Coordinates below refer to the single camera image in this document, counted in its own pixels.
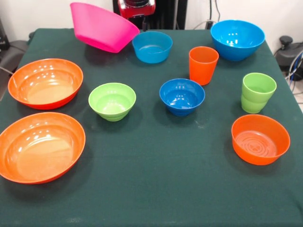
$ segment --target large orange bowl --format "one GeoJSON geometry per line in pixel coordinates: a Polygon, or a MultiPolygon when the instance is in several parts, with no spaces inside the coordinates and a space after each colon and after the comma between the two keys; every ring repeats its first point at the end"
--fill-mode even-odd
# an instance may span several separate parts
{"type": "Polygon", "coordinates": [[[24,117],[0,135],[0,175],[25,184],[52,181],[77,162],[84,145],[84,129],[68,115],[24,117]]]}
{"type": "Polygon", "coordinates": [[[233,123],[232,145],[244,161],[254,165],[268,165],[287,152],[290,137],[276,120],[249,114],[233,123]]]}
{"type": "Polygon", "coordinates": [[[80,89],[83,73],[64,59],[43,59],[18,69],[9,80],[9,93],[34,109],[51,110],[67,104],[80,89]]]}

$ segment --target orange cup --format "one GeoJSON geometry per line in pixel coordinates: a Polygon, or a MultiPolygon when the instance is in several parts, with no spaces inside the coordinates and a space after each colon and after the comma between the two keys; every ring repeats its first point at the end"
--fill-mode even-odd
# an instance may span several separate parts
{"type": "Polygon", "coordinates": [[[208,84],[213,76],[219,54],[213,48],[198,46],[189,52],[189,78],[200,85],[208,84]]]}

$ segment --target blue bowl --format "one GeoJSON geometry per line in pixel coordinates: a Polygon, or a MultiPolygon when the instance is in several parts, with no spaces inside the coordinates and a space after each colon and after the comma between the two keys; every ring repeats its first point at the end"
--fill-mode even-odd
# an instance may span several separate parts
{"type": "Polygon", "coordinates": [[[145,63],[159,63],[167,59],[172,47],[172,39],[162,32],[143,32],[133,39],[134,51],[145,63]]]}
{"type": "Polygon", "coordinates": [[[160,98],[168,110],[176,116],[193,112],[205,98],[204,89],[189,79],[172,79],[160,88],[160,98]]]}
{"type": "Polygon", "coordinates": [[[264,42],[258,26],[241,20],[224,20],[212,26],[210,33],[220,57],[241,61],[252,55],[264,42]]]}

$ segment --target green bowl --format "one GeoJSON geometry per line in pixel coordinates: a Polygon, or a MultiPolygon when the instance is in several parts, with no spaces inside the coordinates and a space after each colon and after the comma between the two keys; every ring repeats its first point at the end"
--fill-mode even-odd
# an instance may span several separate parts
{"type": "Polygon", "coordinates": [[[89,105],[110,122],[124,118],[136,101],[136,93],[125,84],[107,83],[96,87],[89,95],[89,105]]]}

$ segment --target bowl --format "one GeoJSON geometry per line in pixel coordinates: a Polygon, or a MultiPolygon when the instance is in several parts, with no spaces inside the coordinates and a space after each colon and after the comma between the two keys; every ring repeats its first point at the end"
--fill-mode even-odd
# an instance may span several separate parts
{"type": "Polygon", "coordinates": [[[86,3],[72,3],[71,15],[76,38],[107,52],[120,52],[140,32],[120,15],[86,3]]]}
{"type": "Polygon", "coordinates": [[[258,26],[241,20],[224,20],[210,31],[220,57],[241,61],[251,56],[264,42],[264,32],[258,26]]]}
{"type": "Polygon", "coordinates": [[[135,101],[134,90],[121,83],[100,85],[89,95],[89,105],[93,111],[110,122],[117,122],[124,118],[135,101]]]}
{"type": "Polygon", "coordinates": [[[172,47],[172,39],[163,32],[143,32],[133,39],[134,51],[138,59],[155,64],[167,59],[172,47]]]}
{"type": "Polygon", "coordinates": [[[83,73],[64,59],[44,59],[18,69],[9,79],[10,95],[20,103],[39,110],[67,104],[80,89],[83,73]]]}
{"type": "Polygon", "coordinates": [[[268,165],[287,152],[290,137],[276,120],[249,114],[233,123],[232,146],[244,161],[254,165],[268,165]]]}
{"type": "Polygon", "coordinates": [[[204,89],[189,79],[172,79],[160,88],[160,98],[176,116],[187,116],[204,101],[204,89]]]}
{"type": "Polygon", "coordinates": [[[57,179],[79,159],[85,132],[62,113],[24,117],[0,135],[0,175],[17,183],[38,184],[57,179]]]}

